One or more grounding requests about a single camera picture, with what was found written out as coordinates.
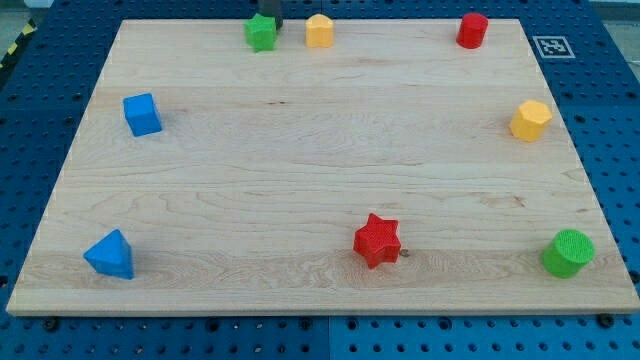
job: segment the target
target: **red block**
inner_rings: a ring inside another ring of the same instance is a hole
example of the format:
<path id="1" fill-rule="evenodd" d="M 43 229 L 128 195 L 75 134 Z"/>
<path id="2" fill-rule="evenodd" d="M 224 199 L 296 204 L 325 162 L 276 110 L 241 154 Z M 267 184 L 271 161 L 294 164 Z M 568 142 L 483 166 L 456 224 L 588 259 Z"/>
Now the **red block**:
<path id="1" fill-rule="evenodd" d="M 462 17 L 460 31 L 456 41 L 467 49 L 476 49 L 482 45 L 484 33 L 489 26 L 489 20 L 482 14 L 469 13 Z"/>
<path id="2" fill-rule="evenodd" d="M 383 220 L 369 214 L 367 225 L 356 231 L 353 250 L 364 256 L 369 269 L 383 262 L 395 263 L 401 246 L 397 230 L 398 220 Z"/>

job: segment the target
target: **green cylinder block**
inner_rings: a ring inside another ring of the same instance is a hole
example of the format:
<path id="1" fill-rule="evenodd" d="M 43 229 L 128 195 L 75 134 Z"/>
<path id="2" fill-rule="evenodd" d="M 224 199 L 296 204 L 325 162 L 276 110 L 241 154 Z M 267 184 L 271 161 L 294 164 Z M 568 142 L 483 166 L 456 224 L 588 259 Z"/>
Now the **green cylinder block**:
<path id="1" fill-rule="evenodd" d="M 595 254 L 587 235 L 578 230 L 562 230 L 542 252 L 542 264 L 554 276 L 567 279 L 591 262 Z"/>

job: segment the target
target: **red star block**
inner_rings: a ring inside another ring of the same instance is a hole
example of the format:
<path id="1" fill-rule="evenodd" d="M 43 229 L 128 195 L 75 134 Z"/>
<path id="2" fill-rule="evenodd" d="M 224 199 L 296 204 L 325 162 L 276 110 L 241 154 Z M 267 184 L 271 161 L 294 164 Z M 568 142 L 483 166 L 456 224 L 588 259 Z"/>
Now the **red star block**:
<path id="1" fill-rule="evenodd" d="M 353 250 L 364 256 L 369 269 L 383 262 L 396 262 L 400 253 L 400 240 L 396 235 L 398 220 L 382 220 L 369 214 L 367 225 L 356 231 Z"/>

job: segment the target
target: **yellow and black tape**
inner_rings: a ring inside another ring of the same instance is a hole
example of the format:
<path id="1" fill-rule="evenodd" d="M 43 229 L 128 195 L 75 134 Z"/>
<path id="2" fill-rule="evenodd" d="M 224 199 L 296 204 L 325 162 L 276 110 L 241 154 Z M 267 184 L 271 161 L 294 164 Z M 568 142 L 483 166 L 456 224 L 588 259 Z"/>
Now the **yellow and black tape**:
<path id="1" fill-rule="evenodd" d="M 33 38 L 36 29 L 37 27 L 35 22 L 33 19 L 30 19 L 29 22 L 27 22 L 27 25 L 22 28 L 22 31 L 18 34 L 18 37 L 13 44 L 11 44 L 9 49 L 7 49 L 7 53 L 2 58 L 2 61 L 0 61 L 0 90 L 4 88 L 7 80 L 9 80 L 13 69 Z"/>

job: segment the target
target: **wooden table surface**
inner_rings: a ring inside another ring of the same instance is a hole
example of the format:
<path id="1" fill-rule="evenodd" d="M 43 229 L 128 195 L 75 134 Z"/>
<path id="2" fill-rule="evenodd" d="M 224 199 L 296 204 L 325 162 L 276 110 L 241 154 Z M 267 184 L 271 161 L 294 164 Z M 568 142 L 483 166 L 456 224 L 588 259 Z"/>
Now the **wooden table surface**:
<path id="1" fill-rule="evenodd" d="M 287 21 L 253 53 L 238 20 L 124 21 L 25 261 L 14 315 L 634 312 L 637 293 L 517 20 L 484 45 L 456 20 L 335 21 L 308 49 Z M 122 98 L 152 92 L 164 130 L 134 138 Z M 524 143 L 536 99 L 554 118 Z M 352 251 L 370 212 L 405 256 Z M 82 254 L 114 228 L 135 279 Z M 575 278 L 540 254 L 577 228 Z"/>

